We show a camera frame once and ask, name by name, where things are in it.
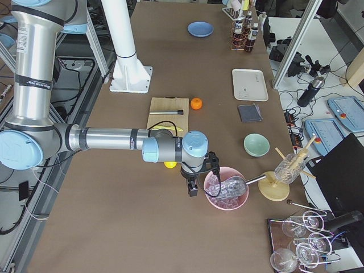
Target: person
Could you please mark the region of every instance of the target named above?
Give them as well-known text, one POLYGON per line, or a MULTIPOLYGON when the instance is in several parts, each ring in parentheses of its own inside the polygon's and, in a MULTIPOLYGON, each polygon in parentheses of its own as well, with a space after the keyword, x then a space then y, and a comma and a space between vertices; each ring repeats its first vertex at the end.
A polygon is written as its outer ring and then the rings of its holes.
MULTIPOLYGON (((331 18, 336 13, 337 2, 346 4, 349 0, 323 0, 317 14, 331 18)), ((276 16, 292 17, 291 10, 305 10, 309 0, 277 0, 276 16)))

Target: wooden cutting board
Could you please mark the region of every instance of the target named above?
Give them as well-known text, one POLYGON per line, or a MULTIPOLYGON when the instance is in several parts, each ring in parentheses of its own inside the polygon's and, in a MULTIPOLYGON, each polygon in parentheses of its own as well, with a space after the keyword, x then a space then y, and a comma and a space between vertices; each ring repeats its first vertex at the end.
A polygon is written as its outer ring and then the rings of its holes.
MULTIPOLYGON (((183 131, 178 132, 179 137, 183 137, 188 132, 188 110, 189 99, 187 98, 152 98, 149 111, 174 111, 183 109, 183 115, 149 115, 147 128, 160 121, 172 121, 177 127, 180 127, 183 131)), ((162 126, 172 126, 173 124, 164 122, 162 126)))

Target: pink bowl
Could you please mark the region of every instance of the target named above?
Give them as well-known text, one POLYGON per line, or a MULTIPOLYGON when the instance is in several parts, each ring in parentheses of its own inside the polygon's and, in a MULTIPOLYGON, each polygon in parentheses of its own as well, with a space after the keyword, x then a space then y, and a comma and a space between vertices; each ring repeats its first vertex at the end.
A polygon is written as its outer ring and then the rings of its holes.
MULTIPOLYGON (((244 176, 240 172, 238 172, 236 169, 233 169, 230 167, 220 167, 221 181, 225 181, 226 179, 228 179, 232 176, 240 176, 241 178, 243 178, 245 180, 244 176)), ((215 184, 215 183, 218 183, 217 177, 214 176, 211 171, 206 175, 206 178, 205 178, 205 183, 204 183, 205 191, 210 187, 211 184, 215 184)), ((206 198, 207 198, 207 200, 209 200, 209 202, 215 208, 222 209, 222 210, 234 210, 234 209, 238 209, 242 205, 244 205, 244 203, 248 199, 248 195, 249 195, 249 187, 247 186, 246 192, 243 195, 238 197, 237 205, 234 205, 232 208, 227 208, 226 206, 224 206, 220 202, 218 202, 216 199, 214 199, 208 195, 206 195, 206 198)))

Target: black bag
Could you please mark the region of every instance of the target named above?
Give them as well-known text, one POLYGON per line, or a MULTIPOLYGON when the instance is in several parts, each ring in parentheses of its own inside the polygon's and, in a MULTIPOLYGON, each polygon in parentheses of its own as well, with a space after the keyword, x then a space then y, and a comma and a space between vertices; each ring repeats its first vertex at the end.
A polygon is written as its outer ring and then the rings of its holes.
POLYGON ((322 0, 317 14, 326 19, 334 17, 337 11, 337 0, 322 0))

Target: light blue joint cap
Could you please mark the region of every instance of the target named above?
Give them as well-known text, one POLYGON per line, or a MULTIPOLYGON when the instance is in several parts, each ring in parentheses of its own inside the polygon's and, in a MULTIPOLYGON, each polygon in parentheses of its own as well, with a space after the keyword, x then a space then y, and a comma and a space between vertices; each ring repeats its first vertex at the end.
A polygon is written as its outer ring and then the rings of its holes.
POLYGON ((189 154, 201 158, 207 154, 209 141, 199 131, 190 131, 182 139, 182 147, 189 154))
POLYGON ((61 32, 67 34, 85 34, 87 32, 87 24, 67 24, 61 32))
POLYGON ((24 7, 39 7, 49 3, 52 0, 13 0, 14 3, 24 7))
POLYGON ((145 162, 158 162, 159 147, 155 138, 146 138, 143 141, 142 155, 145 162))
POLYGON ((0 161, 12 169, 29 169, 43 160, 43 151, 29 135, 15 130, 0 132, 0 161))

